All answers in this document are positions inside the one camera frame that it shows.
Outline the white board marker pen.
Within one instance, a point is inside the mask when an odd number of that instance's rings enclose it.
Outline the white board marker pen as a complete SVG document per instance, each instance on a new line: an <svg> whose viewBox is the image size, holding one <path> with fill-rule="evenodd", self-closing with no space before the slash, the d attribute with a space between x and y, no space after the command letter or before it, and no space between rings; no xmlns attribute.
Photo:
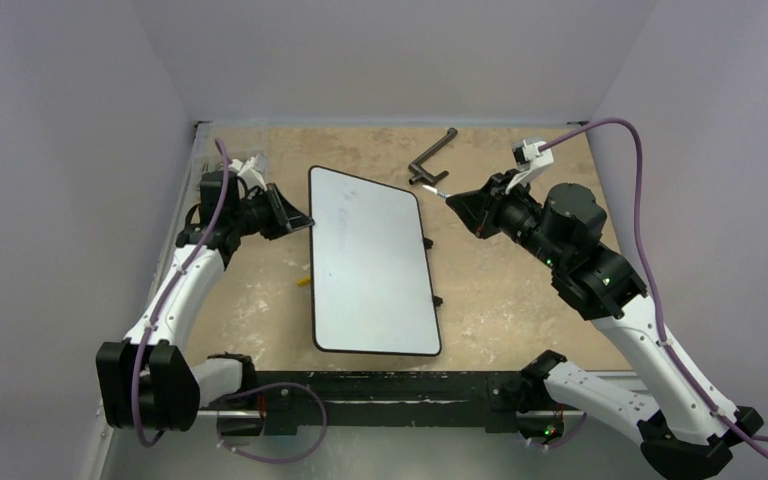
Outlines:
<svg viewBox="0 0 768 480"><path fill-rule="evenodd" d="M442 198L442 199L447 199L447 198L450 197L450 194L448 194L448 193L446 193L446 192L444 192L444 191L442 191L442 190L440 190L440 189L438 189L438 188L436 188L434 186L423 185L422 188L424 190L432 193L433 195Z"/></svg>

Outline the white whiteboard black frame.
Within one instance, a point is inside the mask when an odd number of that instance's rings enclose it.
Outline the white whiteboard black frame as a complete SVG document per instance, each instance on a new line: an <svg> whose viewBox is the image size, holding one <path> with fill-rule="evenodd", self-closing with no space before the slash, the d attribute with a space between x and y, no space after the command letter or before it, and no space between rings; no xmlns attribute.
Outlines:
<svg viewBox="0 0 768 480"><path fill-rule="evenodd" d="M439 355L439 301L416 196L323 166L309 169L308 188L314 345Z"/></svg>

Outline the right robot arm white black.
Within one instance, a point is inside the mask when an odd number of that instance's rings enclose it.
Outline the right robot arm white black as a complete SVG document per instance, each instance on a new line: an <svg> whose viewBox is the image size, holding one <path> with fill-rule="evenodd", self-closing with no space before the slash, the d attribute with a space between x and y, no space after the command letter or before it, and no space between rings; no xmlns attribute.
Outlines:
<svg viewBox="0 0 768 480"><path fill-rule="evenodd" d="M732 448L763 424L701 376L684 378L672 362L678 344L662 339L655 304L628 260L603 244L606 212L576 183L553 186L544 201L513 173L497 173L446 204L480 239L508 236L551 272L559 297L599 330L645 385L638 394L587 372L552 350L521 371L521 412L550 403L577 408L630 439L667 479L708 479L732 460Z"/></svg>

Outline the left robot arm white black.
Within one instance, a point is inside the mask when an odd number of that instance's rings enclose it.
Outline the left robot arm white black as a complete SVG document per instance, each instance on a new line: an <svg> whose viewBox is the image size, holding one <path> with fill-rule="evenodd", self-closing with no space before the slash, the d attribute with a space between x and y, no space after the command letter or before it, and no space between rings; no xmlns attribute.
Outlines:
<svg viewBox="0 0 768 480"><path fill-rule="evenodd" d="M96 354L106 423L187 431L201 408L221 398L235 409L252 405L258 382L249 356L214 354L190 366L180 345L244 237L276 240L313 224L255 173L203 174L157 293L124 338L103 343Z"/></svg>

